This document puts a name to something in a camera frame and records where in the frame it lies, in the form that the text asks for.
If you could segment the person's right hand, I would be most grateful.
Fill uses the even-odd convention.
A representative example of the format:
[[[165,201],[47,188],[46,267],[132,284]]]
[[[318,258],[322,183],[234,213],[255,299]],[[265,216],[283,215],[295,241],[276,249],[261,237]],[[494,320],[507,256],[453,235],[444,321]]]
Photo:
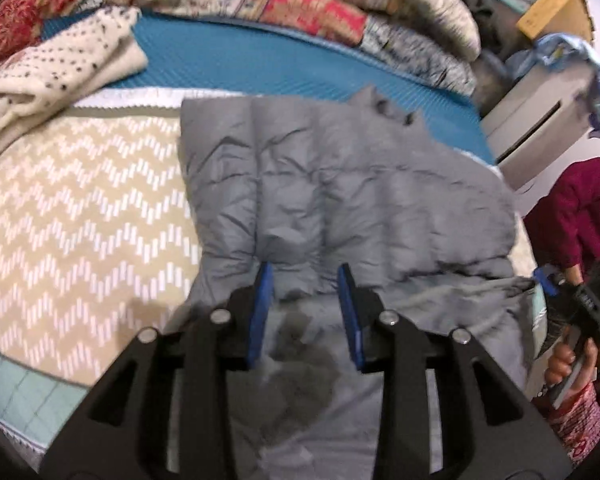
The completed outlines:
[[[547,368],[544,373],[544,379],[549,387],[560,385],[566,379],[571,379],[571,387],[565,394],[565,399],[571,399],[577,396],[593,380],[595,365],[597,361],[598,350],[595,342],[590,338],[583,349],[582,364],[580,370],[576,373],[573,369],[576,367],[576,354],[565,344],[560,342],[554,347],[553,353],[548,359]]]

